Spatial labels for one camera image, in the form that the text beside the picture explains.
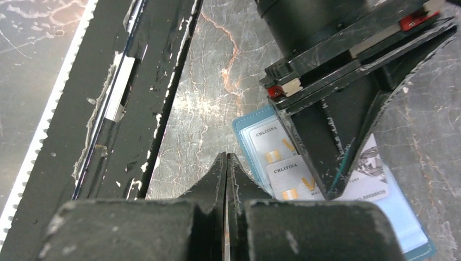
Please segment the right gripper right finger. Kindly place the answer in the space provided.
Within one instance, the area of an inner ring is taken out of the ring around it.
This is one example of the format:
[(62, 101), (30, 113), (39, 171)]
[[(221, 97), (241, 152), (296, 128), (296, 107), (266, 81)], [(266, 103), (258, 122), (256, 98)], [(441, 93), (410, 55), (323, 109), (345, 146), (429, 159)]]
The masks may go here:
[(373, 203), (279, 201), (227, 156), (231, 260), (404, 260)]

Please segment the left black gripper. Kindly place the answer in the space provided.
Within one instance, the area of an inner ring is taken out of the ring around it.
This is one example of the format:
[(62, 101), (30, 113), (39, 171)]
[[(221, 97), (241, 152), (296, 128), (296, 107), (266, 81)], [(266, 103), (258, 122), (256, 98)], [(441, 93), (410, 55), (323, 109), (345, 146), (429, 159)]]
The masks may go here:
[(327, 200), (404, 83), (457, 30), (443, 1), (260, 1), (283, 58), (261, 85)]

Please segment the teal card holder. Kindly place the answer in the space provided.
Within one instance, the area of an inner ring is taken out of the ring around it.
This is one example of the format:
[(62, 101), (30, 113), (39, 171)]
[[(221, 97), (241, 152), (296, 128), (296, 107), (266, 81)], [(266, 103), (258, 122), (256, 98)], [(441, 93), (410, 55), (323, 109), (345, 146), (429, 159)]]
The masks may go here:
[[(283, 128), (275, 111), (271, 106), (266, 106), (236, 118), (232, 125), (246, 160), (250, 165), (253, 178), (275, 197), (267, 176), (266, 168), (268, 166), (261, 164), (250, 138), (250, 131), (255, 129), (269, 126)], [(423, 260), (434, 255), (434, 244), (411, 209), (393, 174), (384, 163), (383, 170), (389, 184), (389, 195), (380, 200), (372, 201), (372, 203), (378, 205), (388, 217), (406, 260)]]

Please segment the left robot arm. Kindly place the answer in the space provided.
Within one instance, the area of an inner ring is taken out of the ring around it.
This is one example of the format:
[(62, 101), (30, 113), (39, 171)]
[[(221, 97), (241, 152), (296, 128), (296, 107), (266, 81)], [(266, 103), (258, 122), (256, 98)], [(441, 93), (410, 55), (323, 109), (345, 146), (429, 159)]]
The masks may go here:
[(444, 1), (257, 1), (282, 52), (260, 84), (327, 200), (400, 87), (453, 39)]

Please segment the white VIP credit card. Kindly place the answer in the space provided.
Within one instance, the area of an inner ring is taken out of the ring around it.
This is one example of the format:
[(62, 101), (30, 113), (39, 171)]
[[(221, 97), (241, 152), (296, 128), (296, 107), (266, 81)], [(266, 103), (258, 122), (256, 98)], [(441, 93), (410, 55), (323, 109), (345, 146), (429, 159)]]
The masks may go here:
[(263, 166), (297, 155), (296, 149), (281, 127), (269, 126), (252, 130), (250, 138)]

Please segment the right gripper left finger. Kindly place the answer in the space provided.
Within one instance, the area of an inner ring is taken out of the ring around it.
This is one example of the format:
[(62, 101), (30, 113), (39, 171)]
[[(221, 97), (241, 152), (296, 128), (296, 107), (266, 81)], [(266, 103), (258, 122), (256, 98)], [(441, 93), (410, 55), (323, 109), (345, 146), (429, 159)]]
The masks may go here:
[(45, 229), (37, 260), (223, 260), (227, 154), (171, 200), (78, 200)]

